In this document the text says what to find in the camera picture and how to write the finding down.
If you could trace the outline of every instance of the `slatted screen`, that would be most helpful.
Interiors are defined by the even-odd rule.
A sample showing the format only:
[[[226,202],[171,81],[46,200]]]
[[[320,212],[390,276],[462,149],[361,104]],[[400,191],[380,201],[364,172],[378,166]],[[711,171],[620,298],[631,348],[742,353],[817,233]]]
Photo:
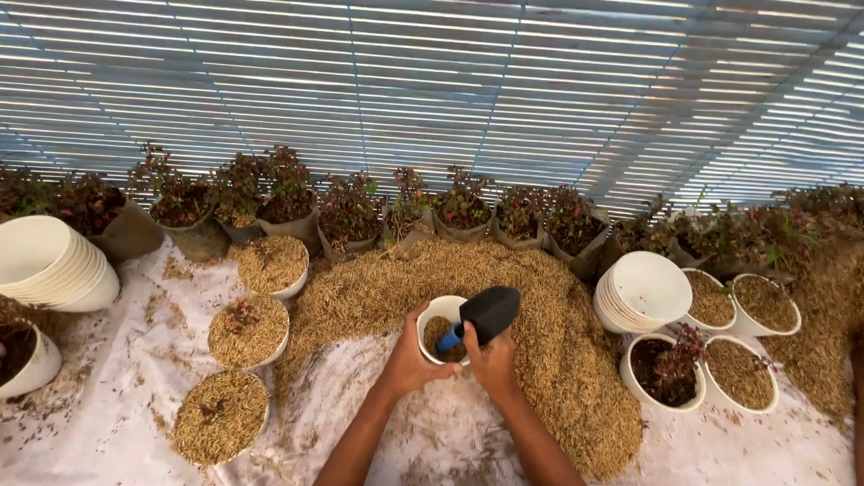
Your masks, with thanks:
[[[2,1],[0,158],[122,180],[298,149],[315,174],[665,192],[862,181],[862,5],[810,0]]]

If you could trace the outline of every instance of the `stack of white pots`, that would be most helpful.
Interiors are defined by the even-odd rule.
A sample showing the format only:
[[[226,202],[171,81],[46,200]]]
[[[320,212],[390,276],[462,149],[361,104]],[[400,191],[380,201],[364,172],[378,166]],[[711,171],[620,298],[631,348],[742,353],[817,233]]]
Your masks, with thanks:
[[[610,332],[646,333],[687,314],[693,291],[667,258],[631,252],[607,270],[594,293],[594,312]]]
[[[26,305],[90,312],[120,292],[105,254],[66,223],[27,216],[0,225],[0,294]]]

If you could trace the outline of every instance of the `white tarp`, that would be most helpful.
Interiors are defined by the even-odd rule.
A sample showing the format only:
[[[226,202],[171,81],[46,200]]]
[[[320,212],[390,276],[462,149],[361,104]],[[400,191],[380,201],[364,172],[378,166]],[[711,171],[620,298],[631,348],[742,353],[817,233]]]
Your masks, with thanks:
[[[64,356],[60,377],[35,392],[28,410],[26,400],[0,404],[0,486],[312,483],[395,336],[339,342],[317,353],[295,384],[301,405],[282,411],[293,425],[274,412],[247,452],[199,471],[170,451],[165,430],[186,391],[219,369],[207,353],[207,326],[242,289],[232,262],[198,267],[191,280],[163,280],[168,256],[182,260],[166,242],[121,269],[120,300],[78,323],[74,335],[85,344]],[[151,306],[148,323],[158,287],[168,299]],[[272,391],[269,370],[263,378]],[[849,441],[782,372],[778,380],[778,408],[765,416],[736,416],[708,404],[685,414],[643,406],[641,451],[610,483],[852,484]],[[50,404],[59,410],[51,413]],[[520,474],[500,416],[473,378],[456,376],[400,402],[366,483],[524,484]]]

